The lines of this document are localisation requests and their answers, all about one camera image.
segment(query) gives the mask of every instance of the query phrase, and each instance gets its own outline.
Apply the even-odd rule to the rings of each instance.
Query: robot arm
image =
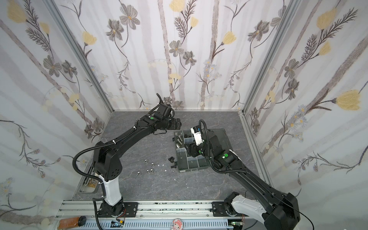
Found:
[[[123,168],[120,163],[122,155],[140,139],[157,130],[179,130],[181,127],[180,119],[174,118],[175,112],[171,106],[164,104],[161,97],[158,94],[157,96],[160,103],[136,121],[134,127],[107,143],[98,142],[95,147],[79,152],[73,159],[73,167],[79,174],[103,183],[104,196],[93,199],[98,226],[97,214],[119,216],[125,210],[118,184],[118,176]],[[225,199],[226,213],[230,216],[243,213],[264,223],[269,230],[294,229],[300,220],[297,199],[291,193],[284,194],[272,188],[248,170],[232,150],[222,149],[221,141],[214,132],[207,130],[203,120],[200,122],[205,126],[205,132],[203,133],[201,125],[191,129],[196,142],[186,145],[189,155],[204,155],[214,171],[228,173],[259,201],[246,199],[233,192]],[[94,150],[92,166],[99,177],[85,174],[76,166],[77,158],[90,150]],[[96,211],[96,200],[103,200],[99,212]]]

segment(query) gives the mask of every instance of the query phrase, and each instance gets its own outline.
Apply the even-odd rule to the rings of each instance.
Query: table surface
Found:
[[[112,140],[134,125],[136,119],[146,112],[113,112],[101,140]],[[224,128],[229,137],[233,151],[243,163],[257,173],[248,141],[245,137],[238,112],[181,112],[176,111],[175,117],[180,118],[182,130],[188,130],[203,119],[207,127]],[[149,135],[128,151],[120,161],[123,170],[119,176],[120,192],[124,200],[206,200],[225,199],[233,191],[245,194],[246,189],[228,175],[218,174],[211,168],[199,171],[179,173],[178,169],[170,168],[173,163],[168,161],[176,157],[175,145],[172,142],[174,132]],[[146,173],[153,168],[153,173]],[[76,192],[73,200],[90,200],[101,197],[101,188],[97,193]],[[254,198],[249,192],[247,198]]]

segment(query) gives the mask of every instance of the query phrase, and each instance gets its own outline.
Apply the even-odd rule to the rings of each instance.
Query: yellow flower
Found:
[[[47,23],[43,23],[43,22],[40,22],[40,27],[42,28],[42,30],[49,34],[50,33],[50,27]]]
[[[45,101],[45,105],[47,105],[47,106],[52,106],[52,101],[51,101],[51,100],[46,100],[46,101]]]
[[[78,93],[73,93],[72,95],[70,95],[69,102],[74,103],[78,99],[79,99],[79,94]]]
[[[93,45],[96,43],[97,38],[93,37],[92,34],[88,33],[87,31],[83,31],[83,41],[87,45]]]
[[[336,12],[337,12],[337,9],[334,8],[330,11],[325,12],[321,16],[319,16],[317,18],[317,27],[319,29],[326,29],[332,23],[333,19],[335,18]]]
[[[170,8],[175,12],[181,12],[184,9],[184,0],[172,0],[170,3]]]
[[[225,34],[224,39],[222,40],[222,43],[224,43],[225,45],[228,45],[228,44],[231,44],[235,40],[236,40],[235,35],[233,34],[233,32],[229,31]]]
[[[330,46],[330,43],[329,42],[326,42],[321,50],[319,51],[319,55],[325,55],[325,54],[328,54],[329,52],[331,51],[331,46]]]
[[[198,24],[198,19],[196,19],[195,17],[192,17],[190,19],[190,26],[195,27],[197,24]]]
[[[16,23],[25,22],[27,19],[22,7],[13,0],[9,1],[8,18]]]
[[[180,76],[179,74],[177,74],[177,73],[169,74],[169,77],[170,77],[170,78],[172,78],[172,79],[174,79],[174,78],[176,78],[176,79],[178,79],[178,80],[180,80],[180,79],[181,79],[181,76]]]
[[[344,110],[358,110],[360,107],[358,106],[360,101],[360,94],[358,90],[350,90],[347,91],[334,100],[333,103],[337,104],[340,108]]]
[[[271,99],[271,102],[275,102],[275,92],[273,90],[270,91],[265,99],[266,99],[266,101]]]

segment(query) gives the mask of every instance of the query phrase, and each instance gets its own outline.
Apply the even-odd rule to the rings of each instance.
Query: wall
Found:
[[[237,110],[289,1],[55,2],[115,109]]]
[[[302,1],[246,113],[275,187],[317,230],[367,228],[367,9]]]
[[[0,6],[0,228],[48,229],[109,112],[42,1]]]

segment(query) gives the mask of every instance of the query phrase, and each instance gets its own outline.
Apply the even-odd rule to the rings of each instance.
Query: cable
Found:
[[[243,229],[243,230],[250,229],[251,227],[255,226],[255,224],[257,224],[257,222],[258,222],[258,220],[256,220],[256,221],[255,221],[255,223],[254,223],[252,226],[250,226],[250,227],[248,227],[248,228],[246,228],[246,229]]]
[[[268,191],[271,195],[272,195],[272,192],[270,192],[255,176],[253,176],[252,174],[250,174],[256,181],[258,181],[261,185],[262,185],[262,187],[266,190],[266,191]],[[308,220],[309,220],[309,222],[312,224],[312,227],[313,227],[313,230],[314,230],[314,224],[313,224],[313,222],[306,216],[306,215],[304,215],[302,212],[300,212],[299,210],[296,210],[295,208],[293,208],[293,207],[291,207],[290,205],[288,205],[287,203],[285,203],[285,202],[283,202],[282,200],[280,200],[278,197],[276,197],[276,196],[273,196],[273,197],[275,197],[276,199],[278,199],[280,202],[282,202],[282,203],[284,203],[285,205],[287,205],[287,206],[289,206],[290,208],[292,208],[292,209],[294,209],[295,211],[297,211],[298,213],[300,213],[300,214],[302,214],[305,218],[307,218]]]
[[[246,171],[244,169],[230,169],[230,170],[224,170],[224,171],[220,171],[218,169],[216,169],[214,166],[213,166],[213,156],[211,154],[211,152],[209,151],[209,138],[208,138],[208,129],[207,129],[207,125],[205,123],[204,120],[200,119],[199,120],[199,126],[201,126],[201,123],[203,124],[203,127],[204,127],[204,131],[205,131],[205,134],[206,134],[206,145],[207,145],[207,151],[208,151],[208,156],[209,156],[209,164],[211,166],[211,168],[217,172],[217,173],[221,173],[221,174],[224,174],[224,173],[232,173],[232,172],[241,172],[241,173],[245,173],[245,174],[249,174],[251,175],[256,181],[258,181],[258,183],[267,191],[269,192],[271,195],[272,195],[272,192],[270,192],[254,175],[252,175],[249,171]],[[284,203],[285,205],[289,206],[290,208],[294,209],[295,211],[297,211],[298,213],[302,214],[305,218],[307,218],[309,220],[309,222],[312,224],[312,227],[313,227],[313,230],[314,230],[314,224],[313,222],[306,216],[304,215],[303,213],[301,213],[299,210],[296,210],[295,208],[293,208],[292,206],[288,205],[287,203],[283,202],[282,200],[280,200],[279,198],[277,198],[276,196],[274,196],[276,199],[278,199],[280,202]]]
[[[94,150],[94,149],[99,149],[99,148],[102,148],[102,147],[106,147],[106,146],[109,146],[109,145],[115,145],[117,142],[120,142],[122,140],[124,140],[125,138],[127,138],[128,136],[130,136],[132,133],[134,133],[134,131],[136,130],[136,127],[133,127],[131,128],[130,130],[126,131],[125,133],[123,133],[123,136],[118,139],[118,140],[114,140],[114,142],[108,142],[106,144],[103,144],[103,145],[99,145],[99,146],[95,146],[95,147],[91,147],[91,148],[88,148],[88,149],[85,149],[85,150],[82,150],[80,151],[79,153],[77,153],[77,155],[75,155],[75,157],[73,158],[73,161],[72,161],[72,165],[73,165],[73,168],[74,170],[82,175],[82,176],[85,176],[85,177],[88,177],[88,178],[92,178],[92,179],[95,179],[97,180],[100,184],[101,184],[101,189],[102,189],[102,197],[101,198],[92,198],[92,202],[93,202],[93,206],[95,208],[95,217],[96,217],[96,223],[97,223],[97,226],[98,226],[98,229],[99,230],[103,230],[101,225],[100,225],[100,222],[98,221],[98,217],[97,217],[97,205],[96,205],[96,201],[102,201],[105,197],[106,197],[106,189],[105,189],[105,186],[103,185],[103,180],[97,176],[93,176],[93,175],[90,175],[88,173],[85,173],[85,172],[82,172],[81,170],[79,170],[78,166],[77,166],[77,159],[78,157],[80,157],[81,155],[85,154],[86,152],[89,152],[91,150]]]

